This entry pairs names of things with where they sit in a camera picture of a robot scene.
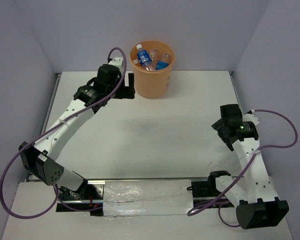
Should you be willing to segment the blue label bottle front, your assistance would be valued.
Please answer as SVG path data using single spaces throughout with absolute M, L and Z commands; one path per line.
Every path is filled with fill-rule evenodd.
M 150 72 L 154 71 L 155 66 L 153 64 L 153 61 L 149 53 L 143 48 L 141 44 L 136 45 L 136 50 L 137 50 L 137 59 L 139 61 L 141 68 Z

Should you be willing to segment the blue label bottle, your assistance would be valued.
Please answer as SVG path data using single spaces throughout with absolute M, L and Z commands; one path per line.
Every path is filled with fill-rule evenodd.
M 141 44 L 136 45 L 136 50 L 137 50 L 137 59 L 139 61 L 141 68 L 150 72 L 154 71 L 155 66 L 153 64 L 153 61 L 149 53 L 143 48 Z
M 167 53 L 162 53 L 157 61 L 156 70 L 162 70 L 167 68 L 171 63 L 171 55 Z

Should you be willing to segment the clear crushed bottle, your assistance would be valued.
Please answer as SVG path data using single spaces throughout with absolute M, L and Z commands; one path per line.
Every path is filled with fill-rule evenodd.
M 158 60 L 158 55 L 159 55 L 159 51 L 157 49 L 153 48 L 149 51 L 149 56 L 153 63 Z

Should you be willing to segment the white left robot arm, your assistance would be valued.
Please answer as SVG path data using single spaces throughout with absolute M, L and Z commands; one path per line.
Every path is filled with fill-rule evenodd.
M 110 99 L 134 99 L 134 76 L 129 74 L 125 86 L 123 58 L 115 57 L 99 67 L 97 75 L 74 94 L 64 113 L 49 128 L 47 136 L 28 145 L 20 145 L 24 151 L 20 157 L 24 168 L 48 186 L 58 185 L 74 198 L 88 195 L 88 181 L 78 173 L 57 163 L 61 151 L 77 130 Z

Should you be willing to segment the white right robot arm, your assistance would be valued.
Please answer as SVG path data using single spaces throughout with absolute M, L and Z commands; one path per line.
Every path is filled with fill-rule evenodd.
M 238 104 L 227 104 L 220 106 L 220 119 L 212 124 L 220 139 L 236 153 L 243 171 L 239 177 L 244 179 L 246 190 L 226 170 L 209 174 L 207 190 L 230 201 L 244 230 L 276 227 L 289 211 L 288 202 L 279 198 L 266 170 L 257 120 L 252 113 L 242 114 Z

